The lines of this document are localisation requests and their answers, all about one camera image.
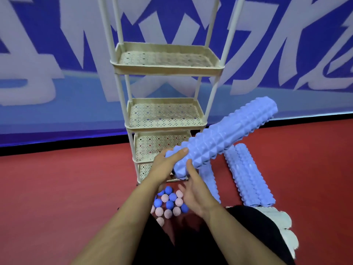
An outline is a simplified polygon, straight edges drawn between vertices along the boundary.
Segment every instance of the left hand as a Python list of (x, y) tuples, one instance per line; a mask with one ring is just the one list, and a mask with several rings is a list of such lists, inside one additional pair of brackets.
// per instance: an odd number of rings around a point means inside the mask
[(154, 158), (151, 170), (147, 176), (148, 178), (156, 180), (158, 184), (162, 184), (168, 179), (175, 163), (183, 159), (183, 157), (186, 156), (189, 152), (188, 148), (183, 148), (174, 153), (172, 156), (166, 158), (165, 153), (169, 150), (170, 149), (162, 150)]

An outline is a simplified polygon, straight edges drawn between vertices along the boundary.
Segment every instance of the right hand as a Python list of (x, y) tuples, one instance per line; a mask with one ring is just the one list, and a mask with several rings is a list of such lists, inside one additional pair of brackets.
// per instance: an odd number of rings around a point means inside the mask
[(209, 212), (220, 207), (220, 204), (210, 193), (206, 183), (202, 180), (196, 169), (192, 165), (192, 160), (186, 162), (189, 172), (189, 180), (185, 181), (185, 187), (179, 184), (179, 189), (183, 192), (185, 204), (198, 216), (205, 219)]

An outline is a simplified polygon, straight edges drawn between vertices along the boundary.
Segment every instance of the black pants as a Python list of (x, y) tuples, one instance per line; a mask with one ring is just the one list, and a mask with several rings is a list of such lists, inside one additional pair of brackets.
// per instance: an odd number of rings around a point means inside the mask
[[(294, 264), (292, 255), (272, 220), (248, 206), (234, 206), (227, 210), (286, 264)], [(205, 223), (201, 225), (199, 232), (190, 228), (175, 235), (174, 246), (151, 215), (143, 231), (133, 264), (218, 265), (227, 262)]]

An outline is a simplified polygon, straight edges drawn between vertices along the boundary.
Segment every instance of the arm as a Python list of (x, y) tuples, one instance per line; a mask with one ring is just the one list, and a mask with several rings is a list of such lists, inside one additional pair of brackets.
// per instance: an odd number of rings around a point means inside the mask
[(132, 263), (158, 187), (169, 177), (174, 164), (187, 154), (181, 149), (165, 158), (166, 151), (156, 156), (148, 176), (77, 256), (73, 265)]
[(213, 198), (191, 160), (186, 166), (190, 179), (186, 189), (179, 185), (184, 201), (205, 220), (228, 264), (285, 264)]

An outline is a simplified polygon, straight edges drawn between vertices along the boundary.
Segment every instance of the perforated shelf tray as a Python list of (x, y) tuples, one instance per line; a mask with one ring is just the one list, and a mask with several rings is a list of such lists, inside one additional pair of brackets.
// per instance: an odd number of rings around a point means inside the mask
[(165, 148), (181, 145), (191, 137), (189, 131), (144, 132), (135, 133), (134, 145), (137, 163), (152, 162), (157, 154)]
[(204, 116), (193, 98), (133, 98), (127, 113), (130, 132), (195, 130), (204, 128)]
[(224, 66), (203, 45), (174, 45), (124, 42), (117, 44), (117, 74), (129, 75), (220, 75)]
[[(145, 177), (147, 177), (148, 173), (150, 172), (152, 167), (152, 163), (148, 164), (139, 164), (138, 165), (138, 170), (139, 170), (139, 177), (137, 178), (138, 184), (140, 184)], [(170, 180), (167, 180), (167, 182), (174, 182), (174, 181), (180, 181), (179, 178), (175, 178), (172, 174), (170, 174), (171, 178)]]

